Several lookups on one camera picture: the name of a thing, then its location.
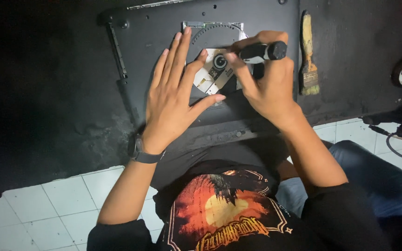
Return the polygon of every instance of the white tile floor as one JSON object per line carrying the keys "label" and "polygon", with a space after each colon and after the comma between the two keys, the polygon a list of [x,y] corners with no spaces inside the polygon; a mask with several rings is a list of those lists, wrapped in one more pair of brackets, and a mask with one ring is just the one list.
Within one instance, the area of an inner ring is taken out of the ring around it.
{"label": "white tile floor", "polygon": [[[389,132],[394,123],[381,124]],[[360,119],[351,119],[314,127],[321,139],[339,142],[350,139],[402,169],[402,158],[385,144],[385,136],[370,130]],[[392,139],[394,149],[402,153],[402,141]],[[78,175],[64,180],[20,188],[0,198],[0,251],[84,251],[87,235],[96,224],[99,209],[123,171],[123,166]],[[154,212],[149,188],[141,216],[156,241],[163,227]]]}

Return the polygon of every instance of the person's left hand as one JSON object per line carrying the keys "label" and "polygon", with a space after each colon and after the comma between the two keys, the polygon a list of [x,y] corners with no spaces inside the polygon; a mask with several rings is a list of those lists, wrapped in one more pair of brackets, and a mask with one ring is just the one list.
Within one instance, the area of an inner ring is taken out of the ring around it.
{"label": "person's left hand", "polygon": [[207,51],[187,65],[185,59],[192,36],[187,27],[178,32],[171,49],[165,49],[156,64],[147,101],[147,123],[142,134],[143,151],[160,154],[215,102],[224,100],[221,94],[205,97],[190,107],[189,98],[195,74],[204,66]]}

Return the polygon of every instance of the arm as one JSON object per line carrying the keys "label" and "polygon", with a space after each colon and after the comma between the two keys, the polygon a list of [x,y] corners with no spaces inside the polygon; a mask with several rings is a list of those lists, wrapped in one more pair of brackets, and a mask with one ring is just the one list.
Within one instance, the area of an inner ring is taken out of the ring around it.
{"label": "arm", "polygon": [[[187,65],[185,59],[192,30],[177,33],[171,49],[165,49],[156,64],[147,100],[147,124],[142,134],[143,151],[160,154],[179,137],[195,119],[215,102],[224,100],[221,94],[210,95],[196,105],[188,105],[195,74],[204,66],[207,51]],[[139,217],[154,174],[154,164],[130,161],[109,192],[98,223],[121,224]]]}
{"label": "arm", "polygon": [[[275,41],[288,43],[287,33],[262,31],[255,37],[234,43],[231,50],[238,51],[253,43]],[[289,58],[266,61],[265,76],[255,80],[235,53],[228,53],[226,58],[234,67],[249,103],[284,135],[294,167],[307,191],[311,187],[330,187],[348,182],[342,168],[311,128],[300,106],[293,101],[293,61]]]}

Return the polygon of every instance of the hand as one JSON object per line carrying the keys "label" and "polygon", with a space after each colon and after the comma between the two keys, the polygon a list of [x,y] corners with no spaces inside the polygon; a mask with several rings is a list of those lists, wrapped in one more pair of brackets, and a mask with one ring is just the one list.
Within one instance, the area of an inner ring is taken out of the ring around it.
{"label": "hand", "polygon": [[252,77],[246,64],[238,58],[239,52],[254,43],[269,44],[275,41],[288,43],[288,34],[279,31],[262,31],[255,37],[240,40],[226,54],[235,74],[243,86],[243,94],[251,106],[275,126],[289,126],[294,111],[300,108],[293,100],[294,62],[288,57],[282,60],[265,61],[265,76],[259,80]]}
{"label": "hand", "polygon": [[198,59],[187,65],[185,59],[192,36],[187,27],[184,34],[178,32],[171,49],[165,49],[154,70],[147,100],[147,124],[142,134],[143,150],[149,154],[160,154],[215,102],[224,100],[214,94],[188,105],[195,74],[204,66],[207,51],[202,50]]}

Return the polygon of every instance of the cable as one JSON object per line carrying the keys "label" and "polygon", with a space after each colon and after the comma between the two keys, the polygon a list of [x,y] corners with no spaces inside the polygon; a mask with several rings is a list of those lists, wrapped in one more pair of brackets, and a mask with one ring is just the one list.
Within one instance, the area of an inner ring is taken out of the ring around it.
{"label": "cable", "polygon": [[389,135],[387,136],[387,139],[385,140],[385,142],[387,143],[387,147],[388,147],[394,154],[396,154],[396,155],[398,155],[399,157],[402,158],[402,154],[400,154],[399,152],[397,152],[396,150],[394,150],[393,147],[390,145],[390,138],[393,137],[393,136],[395,136],[395,135],[396,135],[396,133],[389,134]]}

